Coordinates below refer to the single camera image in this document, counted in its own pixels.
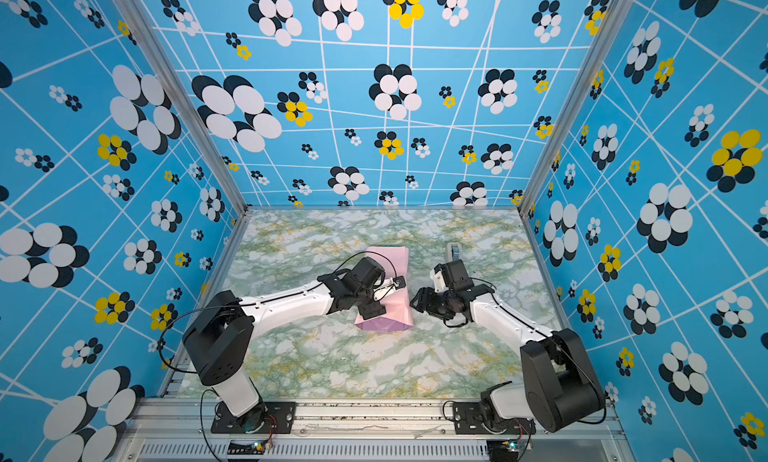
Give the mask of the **purple wrapping paper sheet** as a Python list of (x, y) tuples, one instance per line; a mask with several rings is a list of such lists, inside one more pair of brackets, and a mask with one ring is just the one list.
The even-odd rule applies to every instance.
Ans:
[(414, 321), (409, 305), (408, 288), (388, 289), (391, 280), (397, 276), (402, 276), (405, 282), (408, 282), (409, 249), (405, 246), (369, 246), (366, 254), (385, 269), (385, 283), (376, 290), (375, 297), (384, 306), (386, 312), (368, 320), (358, 315), (355, 325), (361, 330), (376, 332), (398, 332), (411, 329)]

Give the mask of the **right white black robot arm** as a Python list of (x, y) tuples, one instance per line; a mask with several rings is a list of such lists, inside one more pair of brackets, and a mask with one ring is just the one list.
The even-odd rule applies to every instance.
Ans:
[(501, 433), (532, 419), (548, 432), (588, 416), (607, 417), (607, 402), (582, 339), (571, 329), (554, 330), (514, 310), (496, 296), (493, 284), (471, 276), (461, 260), (436, 265), (430, 286), (418, 289), (410, 306), (451, 327), (476, 324), (519, 353), (522, 382), (497, 384), (481, 393), (480, 423)]

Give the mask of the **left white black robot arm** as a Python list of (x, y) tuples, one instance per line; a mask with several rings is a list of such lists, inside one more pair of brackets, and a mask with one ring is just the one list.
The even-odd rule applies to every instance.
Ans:
[(254, 433), (275, 419), (243, 364), (251, 340), (300, 319), (355, 308), (365, 320), (386, 313), (383, 299), (405, 287), (371, 257), (314, 282), (261, 296), (215, 295), (182, 337), (200, 383), (220, 399), (220, 433)]

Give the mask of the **white tape dispenser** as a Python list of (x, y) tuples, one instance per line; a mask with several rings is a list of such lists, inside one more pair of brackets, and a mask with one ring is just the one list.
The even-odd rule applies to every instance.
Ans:
[(462, 258), (463, 249), (459, 242), (449, 242), (446, 245), (445, 261), (447, 263), (458, 261)]

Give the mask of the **right green circuit board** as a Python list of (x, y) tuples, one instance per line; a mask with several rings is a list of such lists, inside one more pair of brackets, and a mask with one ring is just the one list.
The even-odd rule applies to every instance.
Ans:
[(487, 451), (490, 461), (512, 461), (518, 460), (520, 450), (518, 444), (514, 441), (489, 440), (487, 442)]

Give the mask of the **green circuit board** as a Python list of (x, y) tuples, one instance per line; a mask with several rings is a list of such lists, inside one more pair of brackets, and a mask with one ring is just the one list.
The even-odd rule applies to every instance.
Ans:
[(264, 455), (272, 448), (268, 441), (231, 441), (227, 447), (227, 454), (234, 456)]
[(514, 441), (489, 440), (487, 442), (487, 451), (490, 461), (512, 461), (518, 460), (520, 450), (518, 444)]

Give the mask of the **left green circuit board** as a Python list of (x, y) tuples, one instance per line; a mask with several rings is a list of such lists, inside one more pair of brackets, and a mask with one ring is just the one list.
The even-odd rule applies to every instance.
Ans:
[(234, 456), (264, 455), (272, 448), (268, 441), (231, 441), (227, 447), (227, 454)]

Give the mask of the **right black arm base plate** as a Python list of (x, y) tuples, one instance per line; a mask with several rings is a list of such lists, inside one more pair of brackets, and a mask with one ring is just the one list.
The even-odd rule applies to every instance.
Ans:
[(525, 418), (503, 419), (485, 402), (451, 402), (448, 419), (457, 435), (528, 436), (536, 433), (535, 422)]

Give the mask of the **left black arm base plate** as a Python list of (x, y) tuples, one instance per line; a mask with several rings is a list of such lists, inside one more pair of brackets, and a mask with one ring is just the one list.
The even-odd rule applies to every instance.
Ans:
[(213, 434), (290, 434), (297, 403), (261, 401), (241, 416), (219, 402), (211, 425)]

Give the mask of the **aluminium front rail frame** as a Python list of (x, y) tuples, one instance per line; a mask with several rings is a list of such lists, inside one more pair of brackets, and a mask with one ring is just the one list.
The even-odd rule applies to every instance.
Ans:
[[(149, 399), (116, 446), (116, 461), (490, 461), (489, 440), (514, 441), (517, 461), (633, 461), (615, 412), (558, 432), (457, 435), (452, 400), (299, 399), (290, 434), (213, 434), (216, 403)], [(268, 441), (264, 455), (227, 454), (231, 441)]]

